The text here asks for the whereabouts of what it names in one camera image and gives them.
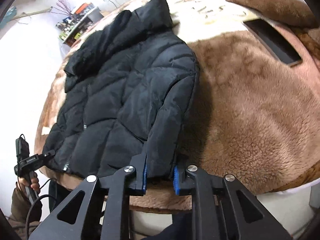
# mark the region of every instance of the metal screw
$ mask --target metal screw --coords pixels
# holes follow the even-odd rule
[[[227,175],[225,176],[225,179],[226,179],[227,181],[234,181],[234,180],[235,180],[235,176],[233,176],[232,174],[227,174]]]
[[[87,177],[87,182],[95,182],[97,180],[97,177],[95,175],[89,175]]]
[[[195,165],[189,165],[188,166],[188,171],[196,171],[197,169],[198,169],[198,167],[195,166]]]
[[[125,172],[132,172],[132,171],[134,171],[134,167],[133,166],[125,166],[124,171]]]

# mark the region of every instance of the jacket sleeve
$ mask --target jacket sleeve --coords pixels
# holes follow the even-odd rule
[[[17,222],[26,223],[28,211],[31,207],[30,201],[24,196],[17,185],[12,194],[11,216],[10,219]],[[39,201],[33,207],[29,222],[40,221],[42,215],[42,203]]]

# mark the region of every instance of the cluttered items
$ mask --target cluttered items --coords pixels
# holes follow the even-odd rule
[[[56,24],[62,31],[59,38],[63,40],[63,44],[71,47],[90,26],[102,18],[103,15],[98,7],[92,3],[83,3],[71,11],[71,16]]]

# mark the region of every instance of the teal object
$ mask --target teal object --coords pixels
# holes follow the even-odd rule
[[[3,20],[0,22],[0,29],[2,29],[16,15],[17,15],[17,8],[15,6],[10,7],[7,13],[5,14]]]

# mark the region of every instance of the smartphone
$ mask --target smartphone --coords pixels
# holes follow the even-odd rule
[[[302,58],[294,47],[292,47],[292,45],[265,20],[255,19],[244,21],[243,24],[259,39],[276,59],[290,67],[302,62]]]

